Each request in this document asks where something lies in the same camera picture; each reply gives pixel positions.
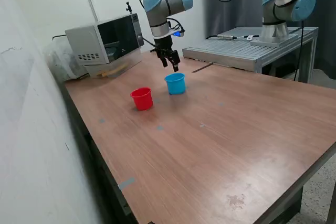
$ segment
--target blue cup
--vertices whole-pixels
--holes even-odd
[[[185,92],[184,77],[183,73],[172,73],[164,78],[169,94],[183,94]]]

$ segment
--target floor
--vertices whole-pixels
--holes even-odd
[[[311,84],[336,89],[336,80],[321,70],[314,70]],[[306,183],[303,188],[301,213],[289,224],[325,224],[336,181],[336,154]]]

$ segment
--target metal platform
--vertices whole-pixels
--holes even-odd
[[[250,40],[222,40],[211,38],[204,40],[195,46],[182,49],[184,58],[196,59],[215,63],[223,66],[244,69],[261,73],[262,68],[273,61],[300,48],[301,29],[288,28],[292,34],[298,37],[290,43],[279,48],[251,45]],[[244,36],[260,35],[261,27],[237,27],[222,33],[223,35]],[[299,81],[308,83],[312,74],[315,59],[318,28],[307,27],[304,29],[303,52],[300,63]]]

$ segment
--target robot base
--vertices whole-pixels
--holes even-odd
[[[252,46],[266,46],[266,47],[283,47],[293,41],[295,41],[299,37],[298,34],[289,34],[287,38],[277,38],[272,42],[260,41],[259,39],[255,39],[251,41]]]
[[[260,38],[251,41],[252,46],[282,47],[298,38],[297,34],[288,33],[286,22],[276,25],[263,25]]]

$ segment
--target tape mark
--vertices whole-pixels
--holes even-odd
[[[130,179],[124,181],[123,183],[121,183],[120,185],[118,185],[120,190],[125,189],[125,187],[128,187],[130,185],[132,185],[135,182],[135,178],[131,177]]]

